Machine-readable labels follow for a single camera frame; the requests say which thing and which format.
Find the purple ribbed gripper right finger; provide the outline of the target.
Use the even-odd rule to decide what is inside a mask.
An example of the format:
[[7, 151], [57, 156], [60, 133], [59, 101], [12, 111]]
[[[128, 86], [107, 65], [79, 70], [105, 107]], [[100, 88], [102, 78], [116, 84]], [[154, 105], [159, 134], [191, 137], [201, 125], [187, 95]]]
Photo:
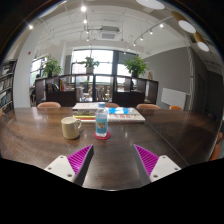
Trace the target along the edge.
[[143, 186], [180, 170], [168, 156], [157, 156], [139, 145], [134, 145], [133, 153]]

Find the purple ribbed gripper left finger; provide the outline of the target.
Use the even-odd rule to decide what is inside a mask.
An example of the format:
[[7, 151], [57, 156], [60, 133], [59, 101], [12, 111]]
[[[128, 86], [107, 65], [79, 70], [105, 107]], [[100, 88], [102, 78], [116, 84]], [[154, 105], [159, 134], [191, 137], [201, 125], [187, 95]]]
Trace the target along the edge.
[[69, 156], [58, 156], [45, 171], [82, 186], [93, 154], [94, 148], [90, 144]]

